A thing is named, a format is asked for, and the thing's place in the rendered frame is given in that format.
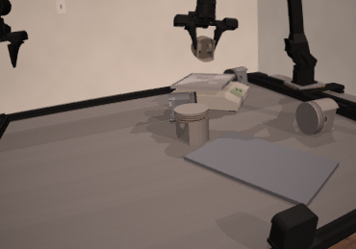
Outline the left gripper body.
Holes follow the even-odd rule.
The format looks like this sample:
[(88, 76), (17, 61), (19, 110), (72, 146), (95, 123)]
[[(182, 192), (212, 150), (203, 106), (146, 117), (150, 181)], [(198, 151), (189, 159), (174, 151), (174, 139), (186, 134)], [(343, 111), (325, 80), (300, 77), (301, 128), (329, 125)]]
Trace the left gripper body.
[(8, 40), (7, 40), (7, 36), (5, 36), (3, 32), (2, 21), (4, 20), (3, 18), (1, 18), (0, 15), (0, 42), (9, 41), (11, 43), (18, 43), (28, 39), (28, 34), (26, 31), (18, 31), (18, 32), (7, 33), (8, 36)]

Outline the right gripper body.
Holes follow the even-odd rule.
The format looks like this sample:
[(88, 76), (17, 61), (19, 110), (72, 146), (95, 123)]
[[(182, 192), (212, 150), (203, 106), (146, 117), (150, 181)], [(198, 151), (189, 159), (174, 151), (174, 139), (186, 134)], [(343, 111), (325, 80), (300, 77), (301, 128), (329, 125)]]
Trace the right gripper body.
[[(200, 18), (200, 17), (211, 17), (212, 19)], [(216, 0), (197, 0), (196, 18), (191, 18), (191, 19), (188, 18), (189, 18), (188, 14), (176, 14), (174, 16), (175, 25), (173, 20), (173, 26), (184, 27), (186, 25), (207, 25), (207, 26), (216, 26), (216, 28), (225, 27), (229, 31), (234, 31), (235, 29), (239, 28), (239, 22), (237, 18), (225, 17), (223, 20), (216, 20)], [(207, 21), (207, 20), (213, 20), (213, 21)]]

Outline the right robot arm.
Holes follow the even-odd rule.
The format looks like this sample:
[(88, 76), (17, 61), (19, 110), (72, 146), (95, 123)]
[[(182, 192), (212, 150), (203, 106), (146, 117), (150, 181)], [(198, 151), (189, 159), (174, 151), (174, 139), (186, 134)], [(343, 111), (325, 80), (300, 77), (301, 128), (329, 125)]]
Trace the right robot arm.
[(317, 84), (315, 68), (312, 66), (316, 66), (318, 60), (310, 54), (309, 44), (304, 34), (302, 0), (288, 0), (288, 12), (290, 34), (289, 38), (284, 38), (285, 51), (296, 63), (293, 66), (291, 83), (303, 87)]

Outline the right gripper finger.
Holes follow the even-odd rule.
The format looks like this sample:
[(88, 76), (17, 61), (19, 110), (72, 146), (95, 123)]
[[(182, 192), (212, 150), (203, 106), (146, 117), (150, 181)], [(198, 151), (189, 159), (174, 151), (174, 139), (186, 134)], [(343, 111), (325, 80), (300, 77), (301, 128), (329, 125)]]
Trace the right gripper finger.
[(223, 27), (217, 27), (214, 30), (214, 40), (216, 41), (215, 50), (216, 50), (216, 46), (217, 46), (217, 43), (219, 41), (219, 38), (221, 37), (222, 33), (225, 32), (226, 30), (227, 30), (227, 28), (223, 28)]
[[(186, 25), (184, 30), (188, 30), (190, 36), (191, 36), (191, 41), (193, 44), (194, 51), (196, 51), (197, 47), (197, 41), (196, 41), (196, 25)], [(192, 34), (191, 34), (192, 32)]]

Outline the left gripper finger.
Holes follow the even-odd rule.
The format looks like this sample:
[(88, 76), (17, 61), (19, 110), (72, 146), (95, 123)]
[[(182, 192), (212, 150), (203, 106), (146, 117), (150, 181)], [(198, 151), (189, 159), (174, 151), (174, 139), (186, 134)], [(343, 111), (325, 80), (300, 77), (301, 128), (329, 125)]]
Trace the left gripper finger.
[[(16, 67), (17, 54), (18, 54), (19, 47), (22, 43), (24, 43), (24, 41), (18, 42), (18, 43), (7, 44), (13, 68)], [(16, 44), (18, 44), (18, 45), (16, 45)]]

